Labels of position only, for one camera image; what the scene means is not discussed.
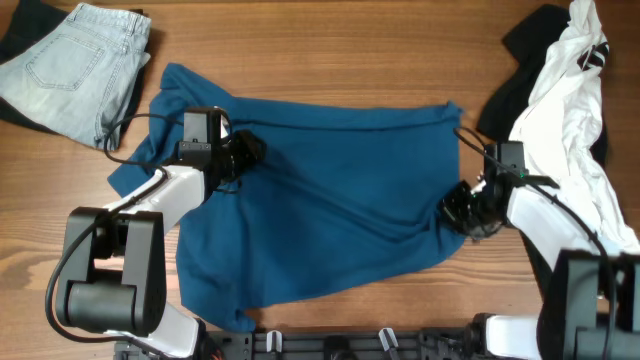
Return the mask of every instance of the wood grain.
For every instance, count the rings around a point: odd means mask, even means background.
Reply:
[[[136,4],[153,20],[152,60],[140,111],[169,62],[237,96],[352,107],[414,107],[454,100],[473,125],[516,69],[501,37],[543,1],[360,1]],[[0,33],[15,0],[0,0]],[[640,227],[640,4],[598,3],[612,46],[603,102],[612,156],[607,168],[628,223]],[[148,132],[132,124],[118,156]],[[460,151],[462,177],[482,161]],[[43,294],[60,256],[67,215],[118,197],[116,168],[95,150],[0,122],[0,358],[111,359],[111,345],[80,345],[46,323]],[[169,299],[179,304],[175,249],[167,238]],[[457,326],[478,312],[535,314],[540,298],[514,231],[467,243],[435,268],[309,301],[249,313],[266,328],[297,331]]]

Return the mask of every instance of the wooden surface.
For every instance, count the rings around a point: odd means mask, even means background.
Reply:
[[[15,1],[0,0],[0,34]],[[146,4],[153,20],[152,60],[140,112],[158,92],[167,63],[176,62],[237,96],[353,107],[414,107],[452,99],[466,109],[464,123],[473,125],[516,68],[501,37],[540,4]],[[612,47],[603,75],[612,145],[608,173],[628,223],[640,228],[640,3],[598,6]],[[147,132],[145,120],[135,122],[118,156],[130,154]],[[460,166],[463,177],[473,179],[482,160],[461,148]],[[115,168],[98,151],[0,122],[0,358],[111,359],[110,344],[75,344],[55,334],[45,321],[43,296],[69,212],[116,200],[106,182]],[[179,304],[176,240],[174,229],[166,246],[167,279],[169,299]],[[262,327],[299,331],[417,329],[464,325],[478,312],[535,314],[540,304],[519,237],[503,231],[480,244],[465,244],[429,270],[250,314]]]

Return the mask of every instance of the white cloth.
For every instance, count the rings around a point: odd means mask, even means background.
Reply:
[[[594,61],[604,62],[597,49],[604,47],[608,53],[607,39],[593,1],[575,0],[569,13],[569,27],[548,48],[529,107],[516,120],[509,139],[524,143],[527,169],[560,185],[559,197],[597,231],[608,253],[637,254],[638,239],[624,223],[616,193],[589,152],[602,131],[602,68]],[[575,239],[567,239],[567,245],[575,248]]]

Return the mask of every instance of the light blue denim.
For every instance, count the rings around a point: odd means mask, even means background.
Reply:
[[[0,96],[34,122],[102,147],[149,60],[150,28],[142,15],[79,4],[51,34],[0,66]]]

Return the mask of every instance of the blue fabric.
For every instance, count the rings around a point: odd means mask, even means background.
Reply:
[[[415,272],[453,254],[463,238],[440,226],[436,205],[458,182],[460,109],[344,109],[236,98],[170,64],[151,112],[182,120],[189,106],[225,108],[234,130],[268,146],[237,195],[215,193],[180,223],[182,303],[231,331],[244,311]],[[133,160],[158,163],[182,127],[150,120]],[[110,177],[126,195],[150,173]]]

